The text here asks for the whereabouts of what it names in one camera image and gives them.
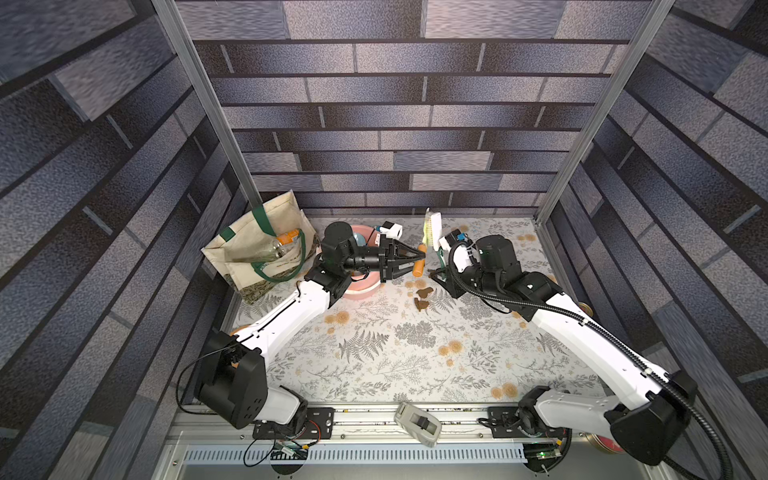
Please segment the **green hand rake wooden handle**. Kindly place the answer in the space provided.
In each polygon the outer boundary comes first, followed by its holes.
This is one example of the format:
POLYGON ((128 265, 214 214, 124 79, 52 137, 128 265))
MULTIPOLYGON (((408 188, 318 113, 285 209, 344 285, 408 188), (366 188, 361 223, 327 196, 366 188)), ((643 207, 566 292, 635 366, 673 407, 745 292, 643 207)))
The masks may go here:
POLYGON ((414 263, 412 270, 412 274, 416 278, 423 276, 427 252, 432 246, 432 214, 433 212, 430 209, 427 209, 424 215, 422 241, 418 246, 418 250, 423 253, 423 257, 414 263))

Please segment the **white green hand brush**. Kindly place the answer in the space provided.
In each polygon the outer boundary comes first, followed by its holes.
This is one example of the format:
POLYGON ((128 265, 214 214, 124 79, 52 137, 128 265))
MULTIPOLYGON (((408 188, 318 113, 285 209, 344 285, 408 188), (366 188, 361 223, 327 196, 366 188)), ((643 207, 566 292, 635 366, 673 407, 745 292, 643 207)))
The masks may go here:
POLYGON ((444 253, 440 243, 440 240, 443 237, 442 215, 439 212, 432 212, 429 215, 428 227, 430 228, 430 233, 428 235, 429 245, 432 247, 435 254, 437 255, 437 258, 440 263, 440 267, 444 268, 445 267, 444 253))

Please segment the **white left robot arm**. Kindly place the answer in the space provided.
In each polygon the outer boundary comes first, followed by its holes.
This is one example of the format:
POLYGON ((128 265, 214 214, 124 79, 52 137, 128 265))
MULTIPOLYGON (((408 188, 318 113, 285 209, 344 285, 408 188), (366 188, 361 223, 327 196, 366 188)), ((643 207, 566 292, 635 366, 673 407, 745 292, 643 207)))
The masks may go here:
POLYGON ((236 335, 215 333, 202 354, 185 369, 194 397, 236 429, 272 422, 300 430, 306 401, 286 387, 268 384, 274 355, 305 325, 340 300, 355 278, 377 272, 381 282, 424 266, 426 248, 410 247, 385 233, 375 245, 360 245, 353 228, 337 221, 326 227, 320 253, 294 292, 261 319, 236 335))

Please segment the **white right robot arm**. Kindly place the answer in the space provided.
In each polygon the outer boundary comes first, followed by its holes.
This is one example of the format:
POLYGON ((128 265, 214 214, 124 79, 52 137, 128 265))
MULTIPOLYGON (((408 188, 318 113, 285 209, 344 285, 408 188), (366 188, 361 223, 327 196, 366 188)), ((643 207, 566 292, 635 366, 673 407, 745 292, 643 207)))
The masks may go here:
POLYGON ((645 465, 665 463, 691 479, 693 473, 669 452, 696 423, 712 444, 721 478, 733 478, 725 443, 695 407, 698 386, 687 373, 669 373, 645 359, 590 318, 547 275, 523 270, 513 244, 500 235, 471 241, 454 230, 437 240, 435 249, 441 266, 430 275, 453 297, 470 294, 490 307, 507 306, 567 347, 611 391, 590 399, 538 386, 518 403, 517 418, 526 433, 563 428, 595 434, 645 465))

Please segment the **pink plastic bucket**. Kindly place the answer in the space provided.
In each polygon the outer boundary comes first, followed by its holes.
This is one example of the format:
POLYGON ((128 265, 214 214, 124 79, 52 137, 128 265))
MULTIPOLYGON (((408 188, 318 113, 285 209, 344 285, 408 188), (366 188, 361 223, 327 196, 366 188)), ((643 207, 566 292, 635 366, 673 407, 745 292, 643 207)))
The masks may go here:
MULTIPOLYGON (((359 247, 379 246, 380 234, 370 226, 352 225, 353 235, 359 247)), ((376 289, 381 285, 380 274, 378 270, 372 270, 368 276, 364 274, 353 275, 353 282, 346 290, 343 298, 349 300, 364 300, 376 293, 376 289)))

